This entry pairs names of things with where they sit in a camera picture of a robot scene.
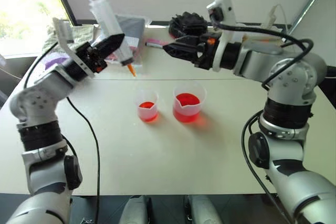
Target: syringe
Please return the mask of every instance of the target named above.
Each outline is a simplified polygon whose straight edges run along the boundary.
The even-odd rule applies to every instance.
[[[90,11],[95,16],[98,24],[100,24],[101,35],[103,36],[103,38],[123,33],[117,21],[117,18],[115,17],[115,14],[107,0],[89,1],[89,5],[91,6]],[[127,66],[130,72],[135,77],[135,69],[131,64],[134,61],[133,53],[125,38],[119,49],[115,51],[115,54],[118,56],[118,61],[123,66]]]

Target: measuring cup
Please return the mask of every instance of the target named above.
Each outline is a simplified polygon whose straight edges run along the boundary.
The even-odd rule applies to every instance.
[[[183,123],[195,121],[206,98],[205,88],[196,81],[184,82],[174,88],[173,95],[175,118]]]
[[[157,117],[158,98],[158,94],[150,89],[141,89],[135,93],[134,103],[142,121],[151,122]]]

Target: table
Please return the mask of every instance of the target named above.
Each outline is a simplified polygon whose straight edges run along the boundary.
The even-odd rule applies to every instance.
[[[150,28],[145,35],[169,39],[166,28]],[[70,95],[98,137],[101,194],[262,193],[240,147],[243,125],[266,101],[260,83],[228,70],[195,69],[157,48],[145,48],[142,56],[143,68],[136,79],[125,68],[109,66],[96,78],[84,80]],[[187,79],[197,79],[208,94],[194,124],[182,124],[172,114],[173,88]],[[160,115],[155,123],[144,123],[136,115],[133,94],[139,87],[150,87],[159,94]],[[335,184],[336,111],[319,88],[316,93],[304,165]],[[74,194],[94,195],[97,158],[92,134],[66,100],[59,102],[56,113],[62,133],[76,149],[83,174]],[[0,111],[0,193],[28,193],[16,123],[7,101]],[[262,169],[257,173],[264,178]]]

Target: robotic arm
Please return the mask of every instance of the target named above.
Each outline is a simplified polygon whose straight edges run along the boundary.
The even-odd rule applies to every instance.
[[[207,9],[214,22],[234,25],[230,0],[215,0]],[[195,67],[230,69],[237,76],[259,82],[297,56],[264,42],[232,43],[231,37],[232,32],[226,30],[221,35],[185,36],[163,49]],[[287,213],[301,224],[328,224],[336,220],[336,187],[302,164],[307,121],[316,99],[314,88],[326,74],[323,59],[308,53],[270,80],[267,101],[258,120],[260,132],[252,134],[248,141],[250,160],[265,170]]]
[[[54,19],[59,44],[71,57],[56,65],[29,88],[23,89],[10,101],[25,152],[27,184],[31,197],[13,213],[8,223],[68,223],[70,196],[82,176],[77,157],[66,155],[55,108],[79,81],[94,76],[107,64],[104,59],[117,50],[124,34],[112,35],[94,47],[89,43],[73,53],[67,46],[71,40],[69,27]]]

